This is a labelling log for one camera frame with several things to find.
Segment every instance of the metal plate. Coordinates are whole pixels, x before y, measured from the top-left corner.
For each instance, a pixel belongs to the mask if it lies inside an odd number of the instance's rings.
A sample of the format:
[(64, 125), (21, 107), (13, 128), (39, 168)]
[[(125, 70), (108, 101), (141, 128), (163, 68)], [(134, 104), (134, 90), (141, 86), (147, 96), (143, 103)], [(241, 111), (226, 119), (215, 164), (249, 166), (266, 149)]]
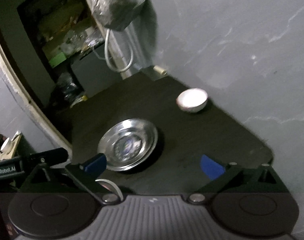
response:
[(104, 153), (107, 169), (127, 171), (148, 158), (158, 139), (155, 125), (147, 120), (128, 119), (109, 129), (98, 145)]

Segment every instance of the bowl rim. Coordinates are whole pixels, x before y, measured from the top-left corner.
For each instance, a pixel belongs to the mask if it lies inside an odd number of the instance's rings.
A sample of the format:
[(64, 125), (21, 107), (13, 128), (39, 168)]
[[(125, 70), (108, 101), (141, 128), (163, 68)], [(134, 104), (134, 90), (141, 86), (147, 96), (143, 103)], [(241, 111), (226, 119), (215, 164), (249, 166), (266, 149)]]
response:
[[(182, 104), (179, 102), (179, 97), (180, 97), (183, 93), (185, 93), (185, 92), (187, 92), (187, 91), (189, 91), (189, 90), (199, 90), (199, 91), (203, 92), (203, 93), (205, 94), (205, 96), (206, 96), (205, 100), (204, 100), (201, 104), (199, 104), (199, 105), (197, 105), (197, 106), (184, 106), (184, 105), (182, 105)], [(184, 90), (183, 92), (181, 92), (181, 93), (179, 94), (179, 96), (176, 98), (176, 103), (177, 103), (178, 106), (180, 106), (180, 107), (182, 107), (182, 108), (185, 108), (185, 109), (193, 109), (193, 108), (199, 107), (199, 106), (201, 106), (202, 104), (204, 104), (204, 103), (208, 100), (208, 97), (209, 97), (209, 96), (208, 96), (208, 93), (207, 93), (204, 89), (202, 89), (202, 88), (189, 88), (189, 89), (186, 89), (186, 90)]]

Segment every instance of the metal bolt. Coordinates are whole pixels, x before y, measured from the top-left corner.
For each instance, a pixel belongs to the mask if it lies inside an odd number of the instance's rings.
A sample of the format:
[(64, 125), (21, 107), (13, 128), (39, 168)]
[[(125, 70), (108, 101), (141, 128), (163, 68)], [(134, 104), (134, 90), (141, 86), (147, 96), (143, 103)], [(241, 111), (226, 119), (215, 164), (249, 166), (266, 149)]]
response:
[(119, 197), (115, 194), (106, 194), (102, 197), (102, 200), (105, 202), (105, 203), (113, 203), (113, 202), (116, 202), (118, 201)]
[(193, 203), (200, 203), (200, 202), (203, 202), (205, 200), (205, 196), (202, 195), (201, 193), (194, 193), (194, 194), (190, 195), (189, 199)]

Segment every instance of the concrete wall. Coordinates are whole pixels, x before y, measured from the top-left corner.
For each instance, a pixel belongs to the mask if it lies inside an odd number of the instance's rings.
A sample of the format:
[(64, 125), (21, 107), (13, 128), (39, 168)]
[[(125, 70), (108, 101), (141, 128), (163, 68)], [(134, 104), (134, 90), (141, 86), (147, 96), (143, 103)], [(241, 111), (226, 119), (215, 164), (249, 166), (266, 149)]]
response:
[(0, 29), (26, 81), (47, 105), (54, 82), (37, 56), (19, 18), (17, 7), (25, 0), (0, 0)]
[(125, 33), (137, 63), (205, 89), (273, 149), (304, 239), (304, 0), (149, 0)]
[(21, 97), (13, 91), (0, 70), (0, 133), (12, 137), (17, 130), (24, 136), (19, 147), (26, 154), (58, 148), (25, 108)]

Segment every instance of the black table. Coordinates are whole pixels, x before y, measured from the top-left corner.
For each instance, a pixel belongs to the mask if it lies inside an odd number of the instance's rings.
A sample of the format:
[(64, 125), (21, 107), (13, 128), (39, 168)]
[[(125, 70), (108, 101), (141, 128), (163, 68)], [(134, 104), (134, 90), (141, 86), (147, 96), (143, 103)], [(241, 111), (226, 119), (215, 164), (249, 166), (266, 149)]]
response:
[(147, 119), (161, 139), (143, 169), (133, 174), (106, 170), (101, 178), (137, 194), (182, 194), (209, 182), (202, 155), (223, 164), (256, 168), (272, 161), (271, 150), (211, 101), (198, 114), (179, 110), (175, 99), (187, 87), (170, 76), (151, 81), (137, 73), (73, 108), (73, 162), (96, 154), (104, 133), (130, 118)]

